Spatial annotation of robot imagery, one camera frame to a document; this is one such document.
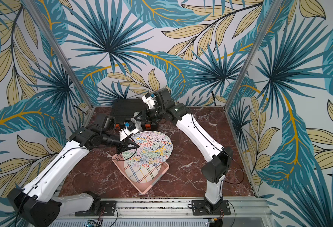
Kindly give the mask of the colourful squiggle pattern plate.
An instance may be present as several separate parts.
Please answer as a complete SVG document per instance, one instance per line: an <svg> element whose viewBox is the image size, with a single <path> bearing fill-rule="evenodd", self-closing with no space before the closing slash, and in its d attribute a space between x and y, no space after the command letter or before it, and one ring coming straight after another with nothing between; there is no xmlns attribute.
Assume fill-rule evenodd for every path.
<svg viewBox="0 0 333 227"><path fill-rule="evenodd" d="M123 159L134 167L152 168L164 163L172 154L171 139L158 131L143 131L131 137L139 145L138 149L131 149L122 153Z"/></svg>

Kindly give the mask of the white plaid line plate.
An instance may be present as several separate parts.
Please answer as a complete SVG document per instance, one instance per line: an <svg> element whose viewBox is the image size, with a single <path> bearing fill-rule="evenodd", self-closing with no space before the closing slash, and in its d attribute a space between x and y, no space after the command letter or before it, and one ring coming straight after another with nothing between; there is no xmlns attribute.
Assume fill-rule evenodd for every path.
<svg viewBox="0 0 333 227"><path fill-rule="evenodd" d="M135 183L147 183L152 181L159 173L161 165L157 167L140 168L124 163L126 176Z"/></svg>

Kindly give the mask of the grey striped microfibre cloth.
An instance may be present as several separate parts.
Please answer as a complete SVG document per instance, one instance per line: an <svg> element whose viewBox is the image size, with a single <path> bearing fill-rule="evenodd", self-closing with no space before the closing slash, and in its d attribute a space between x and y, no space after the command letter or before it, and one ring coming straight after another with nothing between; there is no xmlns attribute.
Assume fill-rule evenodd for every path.
<svg viewBox="0 0 333 227"><path fill-rule="evenodd" d="M136 129L138 129L139 132L144 131L142 128L142 120L141 117L139 116L140 112L135 112L133 114L133 117L131 118L131 122L135 124Z"/></svg>

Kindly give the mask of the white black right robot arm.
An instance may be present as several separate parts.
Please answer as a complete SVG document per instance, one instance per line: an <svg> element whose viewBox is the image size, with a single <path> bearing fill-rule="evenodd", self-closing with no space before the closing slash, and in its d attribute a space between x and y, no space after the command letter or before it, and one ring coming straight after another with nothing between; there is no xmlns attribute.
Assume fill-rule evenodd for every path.
<svg viewBox="0 0 333 227"><path fill-rule="evenodd" d="M201 168L207 180L203 200L192 201L194 215L219 215L228 206L223 199L223 183L232 161L233 151L215 141L197 122L191 110L183 103L176 104L167 89L146 93L142 97L148 107L135 118L143 123L157 123L166 120L181 130L197 147L206 160Z"/></svg>

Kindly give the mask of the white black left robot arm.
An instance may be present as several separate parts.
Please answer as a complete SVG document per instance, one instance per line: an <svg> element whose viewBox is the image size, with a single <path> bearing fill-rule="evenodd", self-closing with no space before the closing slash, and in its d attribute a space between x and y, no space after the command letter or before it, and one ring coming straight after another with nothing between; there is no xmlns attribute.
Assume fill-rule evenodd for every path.
<svg viewBox="0 0 333 227"><path fill-rule="evenodd" d="M100 197L92 192L60 198L53 196L57 187L70 171L94 148L104 145L114 147L117 153L137 149L131 136L140 132L135 121L125 123L125 128L114 132L115 119L98 114L94 123L77 129L56 158L23 188L12 189L7 198L16 216L35 227L48 227L57 218L69 214L98 215L102 212Z"/></svg>

